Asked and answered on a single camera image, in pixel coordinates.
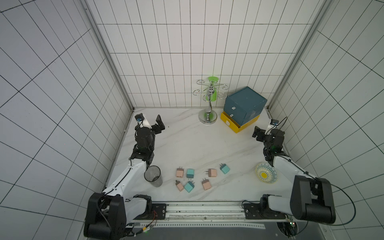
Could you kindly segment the pink plug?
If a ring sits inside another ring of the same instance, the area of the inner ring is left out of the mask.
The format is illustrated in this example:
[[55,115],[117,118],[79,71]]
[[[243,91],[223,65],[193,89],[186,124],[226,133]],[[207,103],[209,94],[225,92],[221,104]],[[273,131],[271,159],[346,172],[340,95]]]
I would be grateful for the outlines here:
[[212,185],[210,183],[210,181],[208,179],[204,179],[202,181],[202,186],[203,186],[203,189],[206,191],[206,190],[209,190],[212,188]]
[[216,169],[208,169],[207,170],[207,175],[209,178],[215,178],[218,176],[218,172]]
[[183,184],[178,180],[176,180],[176,187],[180,192],[184,190]]
[[183,168],[177,168],[176,177],[177,178],[183,178],[184,177],[184,169]]

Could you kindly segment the green leaf ornament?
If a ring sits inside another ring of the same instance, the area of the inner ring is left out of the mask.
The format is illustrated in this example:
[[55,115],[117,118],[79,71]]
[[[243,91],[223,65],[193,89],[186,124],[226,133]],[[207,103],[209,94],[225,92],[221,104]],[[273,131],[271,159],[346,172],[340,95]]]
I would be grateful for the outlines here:
[[217,95],[218,95],[216,86],[219,81],[219,78],[211,76],[211,77],[208,77],[208,80],[210,82],[209,100],[210,102],[215,102],[217,100]]

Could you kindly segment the teal plug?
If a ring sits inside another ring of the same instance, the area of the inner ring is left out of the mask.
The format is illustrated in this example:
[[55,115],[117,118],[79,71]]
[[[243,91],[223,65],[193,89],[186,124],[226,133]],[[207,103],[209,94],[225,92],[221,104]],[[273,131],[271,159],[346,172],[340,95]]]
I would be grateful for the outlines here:
[[189,179],[189,181],[184,185],[184,189],[190,193],[195,188],[195,183],[192,181],[192,179]]
[[186,177],[188,179],[193,179],[195,176],[195,170],[194,169],[187,169]]
[[220,170],[223,174],[227,174],[230,171],[230,168],[227,164],[220,164]]

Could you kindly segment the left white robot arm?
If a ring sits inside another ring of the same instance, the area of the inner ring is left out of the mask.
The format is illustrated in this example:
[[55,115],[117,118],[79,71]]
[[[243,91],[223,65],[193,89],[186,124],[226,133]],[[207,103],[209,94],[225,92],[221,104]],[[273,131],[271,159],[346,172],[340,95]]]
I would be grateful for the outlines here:
[[83,230],[86,238],[120,240],[136,237],[144,233],[150,224],[135,232],[131,221],[141,218],[154,222],[159,218],[153,209],[152,198],[134,195],[132,189],[149,170],[155,156],[156,135],[166,127],[161,116],[157,116],[154,125],[150,125],[142,113],[137,114],[135,120],[136,144],[129,157],[129,165],[111,185],[100,193],[93,193],[88,200]]

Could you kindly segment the yellow bottom drawer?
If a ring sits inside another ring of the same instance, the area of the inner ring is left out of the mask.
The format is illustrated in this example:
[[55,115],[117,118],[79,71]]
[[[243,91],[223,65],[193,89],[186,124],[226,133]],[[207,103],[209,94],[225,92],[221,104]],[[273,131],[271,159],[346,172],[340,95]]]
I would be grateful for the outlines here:
[[220,119],[234,132],[239,133],[242,130],[246,129],[248,126],[252,125],[259,119],[260,115],[253,118],[252,120],[248,121],[244,125],[240,126],[238,123],[236,123],[227,113],[222,112]]

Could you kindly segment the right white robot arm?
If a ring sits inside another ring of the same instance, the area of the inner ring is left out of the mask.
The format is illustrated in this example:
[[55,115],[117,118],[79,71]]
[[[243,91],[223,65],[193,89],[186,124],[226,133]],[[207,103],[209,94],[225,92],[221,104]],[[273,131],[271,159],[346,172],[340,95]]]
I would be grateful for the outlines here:
[[283,151],[285,132],[276,126],[268,130],[255,127],[252,137],[263,143],[263,154],[267,167],[278,170],[291,183],[289,197],[264,194],[260,199],[260,212],[278,212],[298,220],[323,224],[336,221],[336,210],[331,183],[317,178],[299,167]]

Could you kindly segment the dark mesh cup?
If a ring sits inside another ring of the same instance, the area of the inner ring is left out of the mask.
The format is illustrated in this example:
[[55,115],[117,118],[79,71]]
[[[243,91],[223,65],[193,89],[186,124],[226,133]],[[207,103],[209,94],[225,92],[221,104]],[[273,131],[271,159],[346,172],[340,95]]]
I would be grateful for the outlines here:
[[158,166],[149,166],[144,173],[144,178],[148,183],[156,188],[163,184],[162,172]]

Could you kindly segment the silver cup tree stand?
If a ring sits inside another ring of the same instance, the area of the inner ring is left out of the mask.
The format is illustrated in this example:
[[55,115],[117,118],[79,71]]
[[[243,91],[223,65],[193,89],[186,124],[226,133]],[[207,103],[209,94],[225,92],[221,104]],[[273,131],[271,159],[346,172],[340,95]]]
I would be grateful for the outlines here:
[[[201,110],[199,112],[199,120],[201,123],[205,125],[211,125],[214,124],[217,121],[218,115],[217,113],[213,110],[212,102],[209,100],[209,88],[210,88],[210,82],[209,80],[206,82],[204,80],[197,80],[197,85],[204,87],[204,89],[196,89],[193,92],[194,96],[200,96],[202,93],[203,95],[203,100],[208,103],[208,107],[204,110]],[[227,98],[227,94],[224,92],[224,90],[228,90],[228,86],[226,84],[219,84],[219,81],[217,83],[217,98],[220,100],[224,100]]]

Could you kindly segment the patterned yellow plate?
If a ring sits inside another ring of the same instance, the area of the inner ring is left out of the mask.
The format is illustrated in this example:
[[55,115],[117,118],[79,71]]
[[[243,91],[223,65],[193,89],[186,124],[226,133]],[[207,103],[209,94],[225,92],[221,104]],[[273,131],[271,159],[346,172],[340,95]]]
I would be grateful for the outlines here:
[[259,163],[255,169],[258,179],[266,184],[274,184],[278,180],[278,173],[269,163]]

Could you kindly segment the metal base rail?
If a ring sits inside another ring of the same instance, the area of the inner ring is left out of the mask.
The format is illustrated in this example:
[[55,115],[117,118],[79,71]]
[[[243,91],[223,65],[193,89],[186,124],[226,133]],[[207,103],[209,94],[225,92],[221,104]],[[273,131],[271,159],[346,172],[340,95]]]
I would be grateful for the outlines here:
[[128,227],[153,228],[253,228],[265,229],[268,222],[288,222],[286,214],[261,211],[258,201],[154,202],[155,217],[133,220]]

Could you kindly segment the teal drawer cabinet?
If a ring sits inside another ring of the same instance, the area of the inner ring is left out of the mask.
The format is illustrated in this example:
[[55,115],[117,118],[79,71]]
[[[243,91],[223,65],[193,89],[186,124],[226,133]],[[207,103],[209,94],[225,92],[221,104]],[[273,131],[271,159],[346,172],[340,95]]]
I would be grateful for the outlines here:
[[227,96],[224,112],[238,125],[243,126],[259,116],[267,103],[267,99],[249,87]]

